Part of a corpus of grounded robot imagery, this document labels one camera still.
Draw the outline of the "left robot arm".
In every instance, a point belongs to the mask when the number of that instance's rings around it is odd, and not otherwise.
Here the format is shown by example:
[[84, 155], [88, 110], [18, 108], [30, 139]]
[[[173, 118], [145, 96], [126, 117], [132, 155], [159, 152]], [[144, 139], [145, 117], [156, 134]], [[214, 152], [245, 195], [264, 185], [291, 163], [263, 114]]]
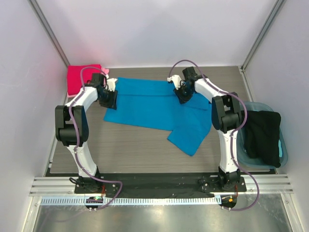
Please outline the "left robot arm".
[[56, 139], [70, 151], [78, 168], [78, 177], [70, 178], [77, 193], [97, 193], [103, 187], [87, 142], [89, 126], [86, 112], [94, 102], [115, 110], [117, 82], [118, 79], [109, 78], [103, 72], [94, 73], [90, 82], [82, 83], [80, 91], [70, 102], [55, 108]]

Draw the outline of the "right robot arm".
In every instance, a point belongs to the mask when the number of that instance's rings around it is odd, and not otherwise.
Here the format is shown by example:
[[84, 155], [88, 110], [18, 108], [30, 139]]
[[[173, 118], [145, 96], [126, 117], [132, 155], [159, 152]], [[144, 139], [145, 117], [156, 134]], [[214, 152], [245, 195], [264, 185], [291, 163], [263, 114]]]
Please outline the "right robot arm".
[[239, 97], [235, 92], [220, 89], [205, 75], [198, 75], [194, 67], [185, 68], [183, 75], [183, 80], [179, 75], [172, 75], [167, 81], [173, 83], [181, 104], [188, 102], [194, 93], [211, 102], [211, 121], [219, 135], [221, 152], [216, 184], [221, 190], [229, 191], [241, 178], [237, 161], [237, 135], [243, 123]]

